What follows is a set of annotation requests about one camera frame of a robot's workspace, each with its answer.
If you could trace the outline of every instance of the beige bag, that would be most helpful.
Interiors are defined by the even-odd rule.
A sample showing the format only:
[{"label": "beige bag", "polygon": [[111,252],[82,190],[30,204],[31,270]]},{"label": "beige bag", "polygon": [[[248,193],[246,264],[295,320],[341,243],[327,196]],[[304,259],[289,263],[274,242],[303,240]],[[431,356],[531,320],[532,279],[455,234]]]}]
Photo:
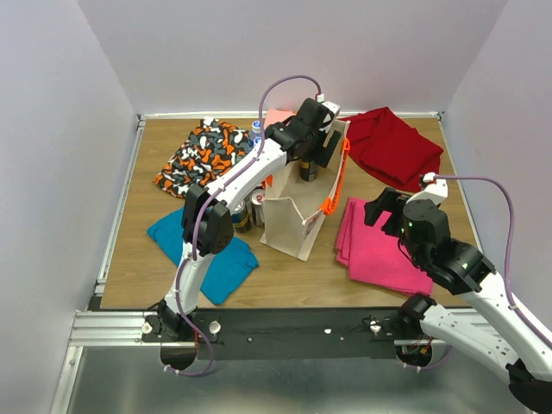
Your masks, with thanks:
[{"label": "beige bag", "polygon": [[260,242],[280,252],[307,260],[325,215],[333,213],[341,191],[348,157],[346,138],[349,122],[336,120],[328,133],[342,133],[326,168],[318,168],[311,182],[299,177],[299,164],[292,162],[273,174],[263,202],[265,233]]}]

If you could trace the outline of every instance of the red cloth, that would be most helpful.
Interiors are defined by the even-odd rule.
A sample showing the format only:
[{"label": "red cloth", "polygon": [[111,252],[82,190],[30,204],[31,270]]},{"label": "red cloth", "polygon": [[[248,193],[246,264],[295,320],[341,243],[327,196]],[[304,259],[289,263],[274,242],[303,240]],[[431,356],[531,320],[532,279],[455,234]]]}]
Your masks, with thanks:
[{"label": "red cloth", "polygon": [[401,191],[420,191],[420,175],[439,173],[442,148],[421,136],[389,108],[343,118],[351,158],[376,179]]},{"label": "red cloth", "polygon": [[337,261],[348,267],[349,277],[360,282],[384,286],[411,296],[430,295],[431,278],[398,251],[397,237],[381,231],[391,215],[384,211],[373,227],[364,224],[364,204],[349,198],[337,236]]}]

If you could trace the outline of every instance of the camouflage cloth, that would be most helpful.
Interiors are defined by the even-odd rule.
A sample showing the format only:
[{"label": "camouflage cloth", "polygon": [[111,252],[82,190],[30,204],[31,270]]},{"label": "camouflage cloth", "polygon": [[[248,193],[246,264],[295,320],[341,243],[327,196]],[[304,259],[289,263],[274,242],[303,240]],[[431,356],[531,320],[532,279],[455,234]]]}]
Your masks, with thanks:
[{"label": "camouflage cloth", "polygon": [[209,184],[248,152],[248,132],[205,117],[154,179],[161,190],[184,198],[191,184]]}]

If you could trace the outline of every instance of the white wall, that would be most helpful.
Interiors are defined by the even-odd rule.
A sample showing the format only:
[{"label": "white wall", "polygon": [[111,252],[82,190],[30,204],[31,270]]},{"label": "white wall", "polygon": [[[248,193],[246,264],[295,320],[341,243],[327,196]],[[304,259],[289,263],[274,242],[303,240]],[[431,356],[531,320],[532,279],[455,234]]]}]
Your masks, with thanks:
[{"label": "white wall", "polygon": [[[345,110],[443,110],[505,0],[78,0],[140,113],[254,110],[306,73]],[[274,91],[302,102],[312,86]]]},{"label": "white wall", "polygon": [[[458,173],[500,180],[516,209],[514,292],[552,328],[552,3],[511,0],[448,107]],[[490,184],[465,183],[483,248],[503,269],[508,211]]]},{"label": "white wall", "polygon": [[0,411],[49,412],[135,116],[73,0],[0,13]]}]

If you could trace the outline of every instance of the gray floor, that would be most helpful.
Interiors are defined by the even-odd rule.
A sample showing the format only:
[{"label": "gray floor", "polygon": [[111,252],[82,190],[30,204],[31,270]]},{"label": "gray floor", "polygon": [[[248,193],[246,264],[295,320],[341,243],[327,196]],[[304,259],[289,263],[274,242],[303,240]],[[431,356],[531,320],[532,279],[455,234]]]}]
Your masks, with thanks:
[{"label": "gray floor", "polygon": [[458,352],[420,374],[369,359],[225,361],[196,379],[163,373],[158,356],[155,347],[86,349],[69,412],[527,412],[506,384]]}]

